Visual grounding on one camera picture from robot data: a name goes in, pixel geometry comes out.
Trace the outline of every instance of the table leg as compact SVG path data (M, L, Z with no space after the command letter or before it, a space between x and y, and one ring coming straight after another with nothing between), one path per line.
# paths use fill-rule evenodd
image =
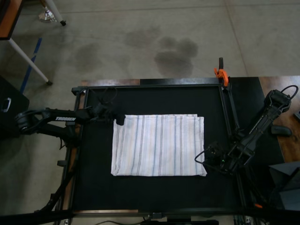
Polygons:
M28 62L28 64L46 81L46 84L52 85L52 82L48 80L48 78L39 70L39 68L31 61L31 59L23 52L23 50L13 41L13 39L9 39L8 42L11 46L23 57L23 59Z
M65 26L66 21L64 21L59 13L59 11L56 8L56 5L54 4L53 0L45 0L49 8L51 9L52 13L54 14L57 21L61 23L61 25Z

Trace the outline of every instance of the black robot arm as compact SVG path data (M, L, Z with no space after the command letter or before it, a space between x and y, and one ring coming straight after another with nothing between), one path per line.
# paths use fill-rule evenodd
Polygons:
M246 165L251 160L255 154L257 140L272 125L273 121L279 117L281 113L289 110L291 100L298 92L298 87L296 85L291 85L284 88L282 91L270 91L264 100L264 106L258 114L258 119L251 127L245 129L247 133L244 133L239 126L232 97L231 84L227 83L226 86L223 84L222 87L229 95L235 122L235 128L231 131L231 134L233 134L231 136L232 147L228 150L224 150L220 144L214 142L210 144L206 150L198 154L195 157L195 161L221 173L233 174L237 168ZM283 93L286 89L291 87L296 88L292 96ZM200 162L197 160L198 157L205 152L207 153L205 161Z
M75 124L87 124L91 122L108 122L114 119L118 125L124 125L125 115L118 114L112 109L110 103L99 102L96 107L87 107L76 111L43 109L28 110L15 117L20 133L31 135L41 133L61 138L66 144L78 144L75 133ZM65 127L48 124L50 121L65 121Z

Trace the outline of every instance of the concrete floor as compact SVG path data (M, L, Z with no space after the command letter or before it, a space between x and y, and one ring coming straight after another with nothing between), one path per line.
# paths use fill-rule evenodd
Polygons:
M29 56L43 39L36 65L53 86L32 71L24 93L30 109L73 109L71 88L82 80L214 77L219 57L232 77L299 75L300 0L55 3L66 27L39 22L42 8L30 1L12 36ZM27 66L0 42L0 75L17 89ZM33 212L46 204L60 184L56 162L65 149L59 151L59 144L46 135L0 142L1 214Z

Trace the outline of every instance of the folded towel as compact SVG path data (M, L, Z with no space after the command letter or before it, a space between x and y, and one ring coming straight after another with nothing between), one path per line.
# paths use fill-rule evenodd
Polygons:
M194 158L204 148L204 117L197 115L126 115L114 122L114 176L205 176ZM199 157L204 161L204 154Z

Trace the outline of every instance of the orange clamp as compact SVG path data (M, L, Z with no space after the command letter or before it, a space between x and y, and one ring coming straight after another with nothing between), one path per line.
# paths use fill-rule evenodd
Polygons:
M215 71L215 75L217 78L222 78L224 80L224 86L227 87L228 86L228 76L225 70L223 69L219 69L217 70L217 68L214 68Z

